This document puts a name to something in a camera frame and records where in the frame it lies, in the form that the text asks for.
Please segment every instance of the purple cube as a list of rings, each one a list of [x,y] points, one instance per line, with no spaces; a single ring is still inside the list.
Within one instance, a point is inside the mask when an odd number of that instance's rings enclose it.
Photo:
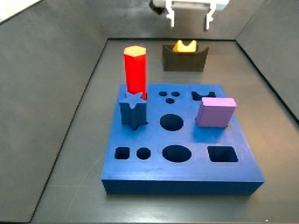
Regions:
[[[196,123],[200,127],[227,128],[237,104],[232,98],[201,97]]]

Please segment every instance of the grey wall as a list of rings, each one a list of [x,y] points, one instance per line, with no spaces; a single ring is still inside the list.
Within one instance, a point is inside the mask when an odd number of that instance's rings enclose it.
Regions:
[[[299,119],[299,1],[265,0],[237,42]]]
[[[28,221],[107,38],[85,1],[0,25],[0,221]]]
[[[165,15],[156,15],[149,0],[95,1],[92,13],[111,38],[236,39],[264,0],[231,0],[216,11],[209,31],[203,30],[207,10],[176,10],[175,27]]]

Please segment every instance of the rectangular hole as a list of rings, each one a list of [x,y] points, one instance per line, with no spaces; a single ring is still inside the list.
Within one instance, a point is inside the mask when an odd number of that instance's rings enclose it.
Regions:
[[[129,148],[128,147],[117,147],[115,159],[128,159],[129,158]]]
[[[231,146],[208,146],[209,161],[236,163],[239,161],[235,149]]]

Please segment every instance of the hole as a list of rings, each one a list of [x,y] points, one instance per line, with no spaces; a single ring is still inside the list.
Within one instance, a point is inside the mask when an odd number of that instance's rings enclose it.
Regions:
[[[197,94],[195,91],[191,91],[191,98],[195,101],[200,101],[201,97],[216,97],[213,92],[209,92],[207,95]]]
[[[179,92],[172,92],[172,96],[177,97],[180,95]]]
[[[181,163],[192,157],[192,152],[180,145],[169,145],[163,149],[163,157],[171,162]]]
[[[167,96],[167,93],[164,91],[159,92],[160,96]]]
[[[160,119],[160,125],[165,130],[176,131],[183,127],[183,119],[173,114],[164,115]]]
[[[165,102],[169,103],[169,104],[173,104],[173,99],[172,98],[167,98]]]
[[[239,161],[231,146],[208,146],[208,153],[211,162],[236,163]]]
[[[128,159],[129,158],[129,148],[128,147],[117,147],[115,159]]]
[[[151,151],[147,149],[147,148],[140,148],[137,151],[136,151],[136,156],[145,160],[151,157]]]

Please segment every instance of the small round hole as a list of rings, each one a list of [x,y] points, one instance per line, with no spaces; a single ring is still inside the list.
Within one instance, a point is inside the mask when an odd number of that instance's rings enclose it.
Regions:
[[[172,96],[177,97],[180,95],[179,92],[172,92]]]
[[[167,114],[160,119],[160,125],[165,130],[176,131],[183,127],[183,119],[173,114]]]
[[[167,98],[165,102],[169,103],[169,104],[173,104],[173,99],[172,98]]]
[[[167,93],[165,93],[164,91],[160,91],[160,92],[159,92],[159,95],[160,95],[160,96],[167,96]]]
[[[181,163],[192,157],[192,152],[184,146],[169,145],[163,149],[163,157],[171,162]]]
[[[140,148],[137,151],[136,151],[136,156],[145,160],[151,157],[151,151],[147,149],[147,148]]]

